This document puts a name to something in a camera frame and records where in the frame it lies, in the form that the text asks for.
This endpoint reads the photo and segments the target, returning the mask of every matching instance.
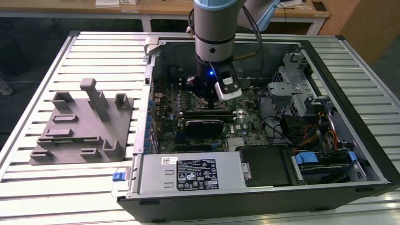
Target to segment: blue latch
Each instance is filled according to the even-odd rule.
[[[144,142],[144,147],[146,147],[146,148],[150,148],[150,147],[151,147],[151,142],[150,142],[150,141],[146,141],[146,142]]]
[[[155,102],[152,100],[150,100],[150,108],[152,108],[155,105]]]
[[[314,152],[300,152],[295,156],[295,159],[296,159],[298,164],[319,162],[318,156]]]
[[[126,172],[116,172],[112,175],[112,181],[118,182],[118,181],[126,181]]]
[[[354,151],[350,151],[348,152],[348,155],[350,155],[350,159],[352,162],[356,162],[358,161],[358,156],[356,156],[356,153]]]

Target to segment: yellow wire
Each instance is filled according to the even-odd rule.
[[[250,53],[250,54],[247,54],[247,55],[243,55],[243,56],[235,57],[235,58],[234,58],[234,61],[238,61],[238,60],[247,59],[247,58],[250,58],[250,57],[255,56],[256,54],[258,54],[256,52],[252,52],[252,53]]]
[[[334,133],[334,131],[328,130],[328,132],[332,134],[332,141],[334,141],[334,147],[336,148],[336,135]]]
[[[314,142],[316,139],[318,139],[318,134],[315,134],[310,139],[307,139],[299,146],[303,146],[303,145]]]

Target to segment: power supply label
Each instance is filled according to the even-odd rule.
[[[219,189],[215,159],[178,161],[176,171],[176,188],[179,191]]]

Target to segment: aluminum profile table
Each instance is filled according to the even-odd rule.
[[[143,60],[147,37],[187,38],[179,33],[80,32],[70,36],[43,79],[27,110],[0,153],[0,221],[20,224],[140,224],[116,203],[128,189],[114,185],[111,176],[131,166],[135,131],[147,67]],[[254,39],[252,35],[238,35]],[[400,169],[400,102],[346,40],[334,36],[279,36],[264,38],[308,39],[332,72],[368,128]],[[82,78],[95,78],[106,97],[127,93],[135,98],[126,160],[118,163],[28,164],[30,154],[44,130],[56,91],[71,91],[75,98]],[[322,93],[324,89],[316,79]],[[335,210],[248,217],[218,218],[174,224],[398,224],[400,192],[360,199]]]

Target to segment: blue drive bracket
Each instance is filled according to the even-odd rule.
[[[298,164],[303,164],[303,163],[318,163],[319,159],[318,156],[314,152],[300,152],[296,156],[295,156],[296,162]]]

